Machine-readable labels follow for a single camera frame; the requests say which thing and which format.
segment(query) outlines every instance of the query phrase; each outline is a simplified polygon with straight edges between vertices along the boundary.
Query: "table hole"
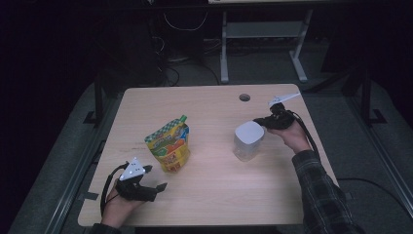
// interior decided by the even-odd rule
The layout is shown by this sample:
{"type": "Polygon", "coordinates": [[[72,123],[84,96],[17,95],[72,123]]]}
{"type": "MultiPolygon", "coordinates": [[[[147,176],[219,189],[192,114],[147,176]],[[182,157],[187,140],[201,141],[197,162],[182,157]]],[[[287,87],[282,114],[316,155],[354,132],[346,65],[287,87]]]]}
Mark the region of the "table hole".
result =
{"type": "Polygon", "coordinates": [[[247,94],[240,95],[240,100],[241,101],[249,101],[250,99],[251,99],[251,97],[247,94]]]}

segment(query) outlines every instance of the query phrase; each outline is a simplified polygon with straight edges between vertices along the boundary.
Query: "hand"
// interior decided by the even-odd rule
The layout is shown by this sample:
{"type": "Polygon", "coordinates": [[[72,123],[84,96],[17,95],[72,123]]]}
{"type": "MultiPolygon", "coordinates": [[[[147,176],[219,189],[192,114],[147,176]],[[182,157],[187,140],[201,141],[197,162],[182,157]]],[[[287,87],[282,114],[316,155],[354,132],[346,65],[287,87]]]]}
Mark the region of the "hand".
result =
{"type": "Polygon", "coordinates": [[[118,191],[116,191],[116,183],[112,187],[109,195],[106,198],[106,206],[104,208],[102,216],[102,224],[120,228],[127,218],[131,215],[133,210],[140,207],[145,202],[142,201],[128,201],[125,198],[119,196],[118,191]]]}
{"type": "Polygon", "coordinates": [[[283,139],[284,144],[290,147],[295,154],[312,149],[307,141],[307,136],[304,133],[304,130],[296,120],[294,120],[292,125],[285,130],[267,129],[267,131],[271,134],[280,136],[283,139]]]}

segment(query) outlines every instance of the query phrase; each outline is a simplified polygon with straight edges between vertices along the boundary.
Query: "person's right hand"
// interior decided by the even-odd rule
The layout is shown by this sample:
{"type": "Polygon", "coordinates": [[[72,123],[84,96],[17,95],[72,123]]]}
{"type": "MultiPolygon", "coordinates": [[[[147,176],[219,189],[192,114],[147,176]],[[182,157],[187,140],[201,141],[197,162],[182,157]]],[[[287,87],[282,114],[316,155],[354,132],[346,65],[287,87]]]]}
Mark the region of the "person's right hand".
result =
{"type": "Polygon", "coordinates": [[[295,154],[312,149],[304,130],[296,120],[294,120],[292,125],[285,130],[267,129],[267,131],[271,134],[280,136],[283,139],[284,144],[290,147],[295,154]]]}

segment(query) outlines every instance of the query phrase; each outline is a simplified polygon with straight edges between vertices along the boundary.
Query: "person's left hand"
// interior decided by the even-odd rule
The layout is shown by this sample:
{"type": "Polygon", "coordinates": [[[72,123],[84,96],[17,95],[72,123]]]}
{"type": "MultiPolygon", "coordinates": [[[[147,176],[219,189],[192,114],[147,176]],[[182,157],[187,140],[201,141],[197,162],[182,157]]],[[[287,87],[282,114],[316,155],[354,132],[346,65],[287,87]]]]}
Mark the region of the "person's left hand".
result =
{"type": "Polygon", "coordinates": [[[109,195],[106,198],[106,206],[104,208],[102,216],[102,224],[120,228],[127,218],[131,215],[133,210],[140,207],[145,202],[143,201],[128,201],[125,198],[119,196],[118,191],[116,191],[116,179],[115,184],[112,187],[109,195]]]}

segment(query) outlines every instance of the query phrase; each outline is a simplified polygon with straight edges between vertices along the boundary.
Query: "colorful package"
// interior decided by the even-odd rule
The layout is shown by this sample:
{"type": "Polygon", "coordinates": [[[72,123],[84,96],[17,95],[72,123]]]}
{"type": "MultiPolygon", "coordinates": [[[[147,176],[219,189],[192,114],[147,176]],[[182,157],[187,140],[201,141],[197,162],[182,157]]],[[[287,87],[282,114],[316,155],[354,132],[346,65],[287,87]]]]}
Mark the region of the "colorful package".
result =
{"type": "Polygon", "coordinates": [[[186,116],[182,115],[145,138],[146,145],[166,173],[178,172],[188,161],[189,127],[185,120],[186,116]]]}

